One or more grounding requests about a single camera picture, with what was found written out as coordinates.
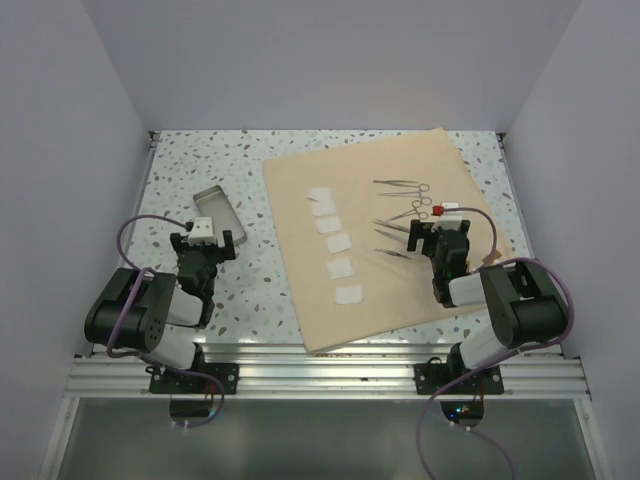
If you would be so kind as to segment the steel surgical scissors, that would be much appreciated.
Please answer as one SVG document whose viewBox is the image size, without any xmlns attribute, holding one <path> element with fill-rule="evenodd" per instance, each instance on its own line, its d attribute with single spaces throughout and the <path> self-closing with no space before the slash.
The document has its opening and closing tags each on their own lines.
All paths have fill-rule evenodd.
<svg viewBox="0 0 640 480">
<path fill-rule="evenodd" d="M 389 239 L 394 240 L 395 242 L 398 242 L 398 243 L 404 245 L 405 247 L 407 245 L 408 240 L 405 237 L 402 237 L 402 236 L 399 236 L 399 235 L 396 235 L 396 234 L 393 234 L 393 233 L 390 233 L 390 232 L 387 232 L 387 231 L 384 231 L 384 230 L 381 230 L 381 229 L 374 229 L 374 231 L 379 233 L 380 235 L 383 235 L 383 236 L 385 236 L 385 237 L 387 237 Z"/>
</svg>

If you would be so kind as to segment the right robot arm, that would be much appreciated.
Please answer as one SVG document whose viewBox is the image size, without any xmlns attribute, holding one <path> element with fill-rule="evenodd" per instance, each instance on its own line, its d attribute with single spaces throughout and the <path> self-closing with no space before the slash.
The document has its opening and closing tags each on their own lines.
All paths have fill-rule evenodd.
<svg viewBox="0 0 640 480">
<path fill-rule="evenodd" d="M 470 272 L 470 222 L 413 220 L 407 250 L 430 260 L 435 300 L 445 308 L 484 305 L 489 325 L 454 345 L 446 360 L 451 389 L 468 392 L 481 371 L 509 354 L 536 344 L 550 344 L 573 324 L 573 307 L 548 270 L 533 259 L 482 266 Z"/>
</svg>

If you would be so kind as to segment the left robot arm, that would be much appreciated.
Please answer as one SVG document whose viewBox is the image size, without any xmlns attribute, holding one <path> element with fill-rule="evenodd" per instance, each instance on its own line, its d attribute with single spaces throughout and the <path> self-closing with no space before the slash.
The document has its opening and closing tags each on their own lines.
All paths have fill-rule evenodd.
<svg viewBox="0 0 640 480">
<path fill-rule="evenodd" d="M 86 316 L 86 340 L 104 346 L 112 358 L 136 356 L 172 368 L 182 390 L 201 390 L 208 369 L 196 343 L 179 329 L 203 328 L 211 320 L 218 266 L 236 258 L 232 232 L 223 231 L 222 239 L 171 235 L 176 274 L 117 269 Z"/>
</svg>

